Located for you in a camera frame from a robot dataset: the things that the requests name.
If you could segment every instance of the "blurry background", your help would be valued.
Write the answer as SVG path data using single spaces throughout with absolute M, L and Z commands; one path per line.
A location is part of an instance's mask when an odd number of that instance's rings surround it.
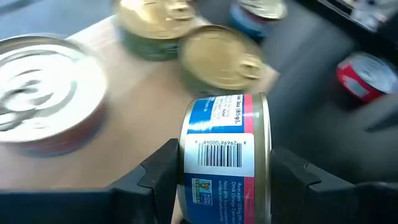
M 0 0 L 0 39 L 41 32 L 69 36 L 111 14 L 110 0 Z

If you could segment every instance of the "table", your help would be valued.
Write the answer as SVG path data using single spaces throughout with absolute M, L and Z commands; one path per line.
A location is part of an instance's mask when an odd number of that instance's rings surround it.
M 57 157 L 29 157 L 0 146 L 0 188 L 105 187 L 179 137 L 193 97 L 180 83 L 177 61 L 148 62 L 129 54 L 117 41 L 113 20 L 109 17 L 69 38 L 93 49 L 107 70 L 108 116 L 99 133 L 80 150 Z M 270 79 L 263 89 L 276 77 L 267 72 Z M 180 217 L 176 202 L 173 223 Z

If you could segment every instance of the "can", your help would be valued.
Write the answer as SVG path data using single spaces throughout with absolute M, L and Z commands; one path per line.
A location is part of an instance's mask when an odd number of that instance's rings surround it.
M 40 156 L 64 154 L 101 126 L 105 72 L 79 44 L 42 35 L 2 40 L 0 73 L 0 145 Z
M 268 37 L 281 18 L 270 19 L 257 16 L 233 2 L 230 10 L 230 26 L 246 34 L 256 42 Z
M 398 93 L 398 77 L 385 61 L 358 52 L 339 63 L 337 79 L 352 95 L 370 102 L 385 94 Z
M 259 83 L 266 70 L 257 44 L 222 26 L 192 30 L 182 39 L 178 55 L 186 86 L 199 95 L 243 93 Z
M 193 101 L 180 136 L 178 199 L 190 223 L 270 223 L 271 130 L 264 94 Z
M 121 0 L 117 10 L 121 42 L 151 61 L 176 59 L 179 38 L 194 25 L 195 10 L 184 0 Z

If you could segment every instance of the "can lid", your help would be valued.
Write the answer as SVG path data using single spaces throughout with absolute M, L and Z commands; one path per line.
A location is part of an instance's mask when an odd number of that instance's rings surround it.
M 174 39 L 191 29 L 195 10 L 186 0 L 120 0 L 118 18 L 141 37 Z
M 265 19 L 282 19 L 287 15 L 284 0 L 238 0 L 238 3 L 247 11 Z
M 353 69 L 367 84 L 384 93 L 398 93 L 398 76 L 383 60 L 360 53 L 354 55 L 351 64 Z
M 0 41 L 0 73 L 2 142 L 34 141 L 74 127 L 97 109 L 107 86 L 93 56 L 54 37 Z M 46 125 L 33 126 L 37 118 Z
M 259 47 L 221 26 L 202 26 L 183 41 L 182 62 L 199 80 L 227 90 L 244 90 L 262 78 Z

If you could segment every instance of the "gold can lid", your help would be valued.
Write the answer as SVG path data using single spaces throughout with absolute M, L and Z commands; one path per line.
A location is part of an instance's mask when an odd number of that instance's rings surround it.
M 120 0 L 118 19 L 134 34 L 149 39 L 174 39 L 193 25 L 195 10 L 186 0 Z
M 260 48 L 221 26 L 195 29 L 183 41 L 181 60 L 199 80 L 226 90 L 245 90 L 264 73 Z
M 287 15 L 284 0 L 238 0 L 247 11 L 265 19 L 282 19 Z

